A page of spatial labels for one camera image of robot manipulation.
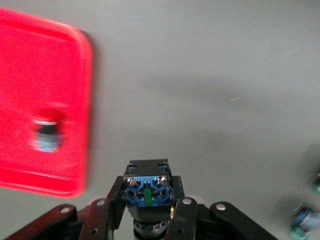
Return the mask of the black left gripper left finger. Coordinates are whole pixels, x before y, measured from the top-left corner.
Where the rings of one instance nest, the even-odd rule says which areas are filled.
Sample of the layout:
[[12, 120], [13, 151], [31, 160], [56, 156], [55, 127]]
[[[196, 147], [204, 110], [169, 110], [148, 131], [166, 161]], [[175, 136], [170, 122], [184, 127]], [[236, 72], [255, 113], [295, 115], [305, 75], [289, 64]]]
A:
[[112, 240], [119, 228], [125, 201], [123, 177], [118, 176], [106, 197], [78, 210], [74, 205], [57, 205], [16, 232], [7, 240]]

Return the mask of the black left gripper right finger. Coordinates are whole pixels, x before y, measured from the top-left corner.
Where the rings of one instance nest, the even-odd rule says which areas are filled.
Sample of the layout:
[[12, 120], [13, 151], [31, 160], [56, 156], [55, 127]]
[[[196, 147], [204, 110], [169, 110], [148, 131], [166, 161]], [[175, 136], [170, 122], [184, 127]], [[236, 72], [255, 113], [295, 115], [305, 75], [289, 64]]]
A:
[[206, 207], [185, 196], [180, 176], [171, 177], [175, 207], [166, 240], [275, 240], [276, 237], [229, 202]]

